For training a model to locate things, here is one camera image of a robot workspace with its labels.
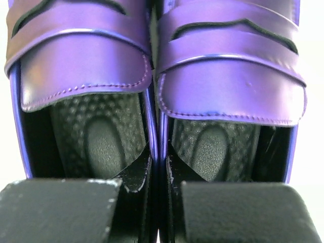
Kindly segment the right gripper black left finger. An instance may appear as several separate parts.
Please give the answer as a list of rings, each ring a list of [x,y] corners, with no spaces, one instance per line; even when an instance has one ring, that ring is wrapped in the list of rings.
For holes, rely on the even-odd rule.
[[[1,242],[109,242],[120,179],[26,179],[1,191]]]

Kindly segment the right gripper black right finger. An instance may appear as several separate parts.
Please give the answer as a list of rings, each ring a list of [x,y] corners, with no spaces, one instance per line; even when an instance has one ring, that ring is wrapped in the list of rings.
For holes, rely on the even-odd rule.
[[[181,185],[187,242],[320,242],[304,200],[283,183]]]

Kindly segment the purple loafer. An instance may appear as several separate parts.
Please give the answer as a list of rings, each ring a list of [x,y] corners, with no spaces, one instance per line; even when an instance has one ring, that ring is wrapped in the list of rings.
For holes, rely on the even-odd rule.
[[[26,177],[120,182],[110,242],[155,242],[150,1],[9,1],[5,73]]]
[[[157,1],[160,241],[183,181],[289,182],[307,106],[299,1]]]

